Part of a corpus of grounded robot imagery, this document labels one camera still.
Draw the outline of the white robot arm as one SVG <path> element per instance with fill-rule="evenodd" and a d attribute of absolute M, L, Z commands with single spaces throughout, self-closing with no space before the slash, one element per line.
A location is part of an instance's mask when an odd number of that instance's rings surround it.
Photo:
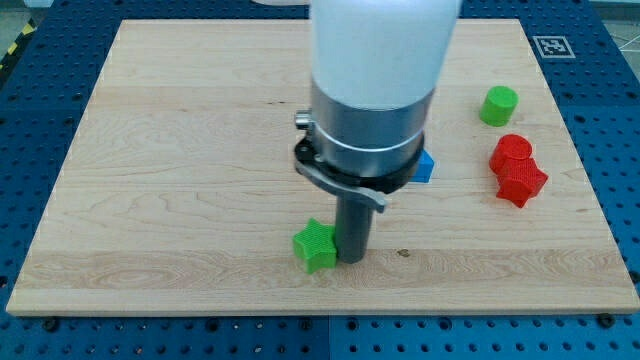
<path fill-rule="evenodd" d="M 460 0 L 310 5 L 314 146 L 331 166 L 379 177 L 412 163 Z"/>

